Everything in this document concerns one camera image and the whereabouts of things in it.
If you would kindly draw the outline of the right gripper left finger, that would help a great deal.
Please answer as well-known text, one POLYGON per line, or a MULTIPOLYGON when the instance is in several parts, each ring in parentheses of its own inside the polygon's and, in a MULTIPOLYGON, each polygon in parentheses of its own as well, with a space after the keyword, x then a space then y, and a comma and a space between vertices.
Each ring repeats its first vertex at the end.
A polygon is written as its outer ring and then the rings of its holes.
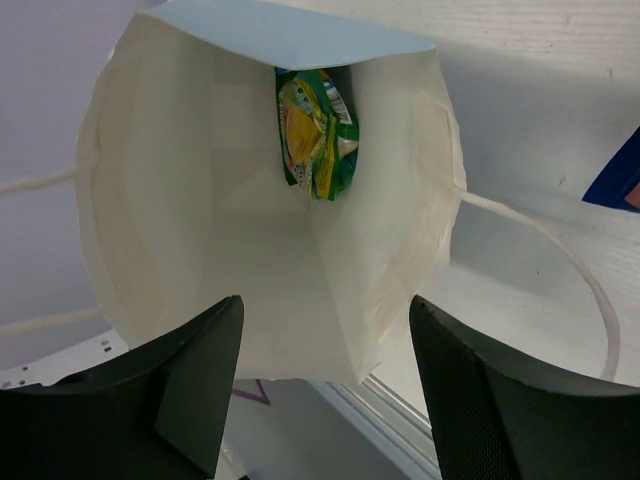
POLYGON ((213 478, 243 320, 227 297, 53 385, 2 391, 2 478, 213 478))

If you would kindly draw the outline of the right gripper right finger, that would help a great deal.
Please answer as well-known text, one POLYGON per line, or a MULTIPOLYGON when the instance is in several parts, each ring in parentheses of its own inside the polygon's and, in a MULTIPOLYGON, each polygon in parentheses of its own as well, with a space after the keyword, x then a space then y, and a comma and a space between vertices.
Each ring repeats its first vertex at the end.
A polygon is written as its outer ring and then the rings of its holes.
POLYGON ((409 324, 442 478, 638 478, 638 388, 536 359, 420 296, 409 324))

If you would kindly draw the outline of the light blue paper bag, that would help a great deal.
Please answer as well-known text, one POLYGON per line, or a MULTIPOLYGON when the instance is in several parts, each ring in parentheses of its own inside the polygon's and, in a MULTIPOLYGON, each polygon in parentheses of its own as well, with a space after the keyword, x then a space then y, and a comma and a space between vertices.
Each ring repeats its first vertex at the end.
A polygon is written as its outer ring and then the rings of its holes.
POLYGON ((380 363, 438 263, 459 207, 530 218, 468 191, 434 44, 261 1, 169 1, 137 13, 98 76, 72 182, 93 308, 130 347, 237 294, 236 375, 357 383, 380 363), (324 69, 360 129, 351 185, 311 199, 284 175, 275 70, 324 69))

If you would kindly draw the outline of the green yellow snack packet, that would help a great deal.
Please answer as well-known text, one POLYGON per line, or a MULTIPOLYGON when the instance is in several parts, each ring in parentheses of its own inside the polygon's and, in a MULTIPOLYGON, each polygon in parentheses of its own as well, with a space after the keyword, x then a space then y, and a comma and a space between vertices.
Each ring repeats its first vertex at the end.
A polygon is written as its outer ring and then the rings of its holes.
POLYGON ((284 175, 313 200, 334 201, 351 185, 360 129, 324 69, 275 70, 284 175))

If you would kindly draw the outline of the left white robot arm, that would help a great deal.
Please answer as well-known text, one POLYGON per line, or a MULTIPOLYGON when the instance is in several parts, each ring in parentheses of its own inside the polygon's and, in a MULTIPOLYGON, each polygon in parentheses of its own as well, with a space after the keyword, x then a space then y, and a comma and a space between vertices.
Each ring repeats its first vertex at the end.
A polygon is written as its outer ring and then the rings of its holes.
POLYGON ((102 320, 3 337, 1 388, 49 386, 127 351, 122 338, 102 320))

